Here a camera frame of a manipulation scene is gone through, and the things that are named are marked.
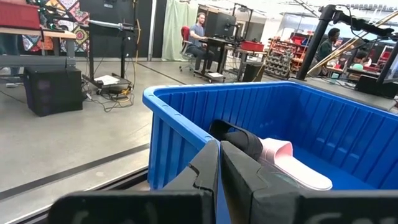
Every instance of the blue shirt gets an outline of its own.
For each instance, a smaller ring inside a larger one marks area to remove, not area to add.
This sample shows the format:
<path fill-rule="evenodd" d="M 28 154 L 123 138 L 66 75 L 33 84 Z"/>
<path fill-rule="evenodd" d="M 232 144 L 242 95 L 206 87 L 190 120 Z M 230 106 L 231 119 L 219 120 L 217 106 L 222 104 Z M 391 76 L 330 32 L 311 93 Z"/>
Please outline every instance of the blue shirt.
<path fill-rule="evenodd" d="M 189 28 L 189 32 L 191 33 L 191 31 L 194 31 L 195 34 L 200 36 L 200 37 L 204 37 L 205 36 L 205 30 L 203 29 L 202 26 L 199 26 L 198 24 L 195 24 L 195 25 L 191 26 L 191 28 Z M 191 34 L 189 35 L 188 41 L 191 42 L 193 45 L 201 47 L 201 42 L 199 42 L 199 40 L 191 37 Z"/>

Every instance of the blue plastic bin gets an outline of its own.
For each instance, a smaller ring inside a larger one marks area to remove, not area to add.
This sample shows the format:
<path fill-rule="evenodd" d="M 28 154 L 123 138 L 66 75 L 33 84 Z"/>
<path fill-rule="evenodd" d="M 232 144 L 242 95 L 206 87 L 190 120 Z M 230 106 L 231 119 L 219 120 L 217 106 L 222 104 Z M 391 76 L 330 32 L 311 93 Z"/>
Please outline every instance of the blue plastic bin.
<path fill-rule="evenodd" d="M 294 156 L 333 189 L 398 189 L 398 117 L 292 82 L 159 86 L 143 101 L 153 112 L 149 178 L 172 180 L 212 137 L 214 119 L 261 138 L 294 144 Z"/>

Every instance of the office chair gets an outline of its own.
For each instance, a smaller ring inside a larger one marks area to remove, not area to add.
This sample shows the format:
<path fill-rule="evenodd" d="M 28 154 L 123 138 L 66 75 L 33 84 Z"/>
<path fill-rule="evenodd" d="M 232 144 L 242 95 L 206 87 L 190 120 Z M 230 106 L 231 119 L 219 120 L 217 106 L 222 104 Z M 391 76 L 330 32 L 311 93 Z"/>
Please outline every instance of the office chair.
<path fill-rule="evenodd" d="M 188 65 L 180 65 L 179 69 L 180 72 L 182 72 L 182 70 L 184 68 L 189 68 L 189 71 L 193 71 L 194 70 L 194 65 L 193 65 L 193 61 L 195 60 L 195 56 L 193 56 L 190 53 L 187 53 L 187 47 L 192 44 L 191 42 L 188 41 L 189 38 L 189 27 L 187 26 L 183 26 L 181 28 L 181 36 L 182 36 L 182 50 L 180 51 L 180 54 L 182 56 L 183 59 L 187 60 L 189 62 Z"/>

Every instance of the black box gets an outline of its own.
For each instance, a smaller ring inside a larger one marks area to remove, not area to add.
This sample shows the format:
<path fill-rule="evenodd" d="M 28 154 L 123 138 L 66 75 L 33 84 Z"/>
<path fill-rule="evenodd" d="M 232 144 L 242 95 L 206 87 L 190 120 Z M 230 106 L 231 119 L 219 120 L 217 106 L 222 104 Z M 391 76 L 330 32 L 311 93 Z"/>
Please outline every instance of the black box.
<path fill-rule="evenodd" d="M 262 64 L 248 63 L 244 71 L 242 82 L 261 82 L 265 67 Z"/>
<path fill-rule="evenodd" d="M 38 116 L 83 109 L 79 69 L 26 67 L 24 86 L 28 107 Z"/>

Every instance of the bin rim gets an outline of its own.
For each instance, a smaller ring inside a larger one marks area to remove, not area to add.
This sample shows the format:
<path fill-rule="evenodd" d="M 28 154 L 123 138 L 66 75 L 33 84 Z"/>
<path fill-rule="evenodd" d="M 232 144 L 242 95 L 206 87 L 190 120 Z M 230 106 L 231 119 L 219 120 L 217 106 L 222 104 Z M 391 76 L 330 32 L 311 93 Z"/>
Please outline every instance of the bin rim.
<path fill-rule="evenodd" d="M 313 93 L 316 93 L 320 96 L 324 96 L 327 98 L 332 98 L 333 100 L 337 100 L 341 103 L 346 103 L 350 101 L 354 103 L 357 107 L 371 110 L 373 113 L 384 113 L 386 118 L 395 118 L 397 115 L 392 114 L 388 111 L 380 110 L 379 108 L 375 108 L 372 106 L 364 105 L 357 101 L 353 101 L 348 98 L 344 98 L 339 95 L 334 95 L 332 93 L 322 91 L 316 89 L 312 86 L 304 85 L 301 83 L 296 83 L 292 81 L 276 81 L 276 82 L 250 82 L 250 83 L 216 83 L 216 84 L 192 84 L 192 85 L 160 85 L 160 86 L 151 86 L 146 88 L 142 95 L 142 102 L 150 108 L 154 114 L 159 116 L 162 119 L 166 119 L 169 121 L 173 126 L 178 127 L 176 131 L 187 137 L 187 140 L 192 143 L 194 146 L 200 146 L 202 148 L 208 141 L 213 140 L 212 137 L 207 131 L 199 128 L 195 123 L 190 121 L 188 118 L 184 117 L 181 113 L 177 110 L 169 106 L 167 103 L 162 101 L 158 96 L 157 93 L 161 91 L 165 91 L 165 93 L 170 93 L 170 90 L 184 90 L 186 89 L 187 92 L 189 91 L 200 91 L 200 90 L 208 90 L 208 91 L 216 91 L 216 90 L 230 90 L 233 89 L 240 89 L 240 88 L 247 88 L 248 86 L 261 87 L 261 86 L 292 86 L 297 87 L 300 89 L 310 90 Z"/>

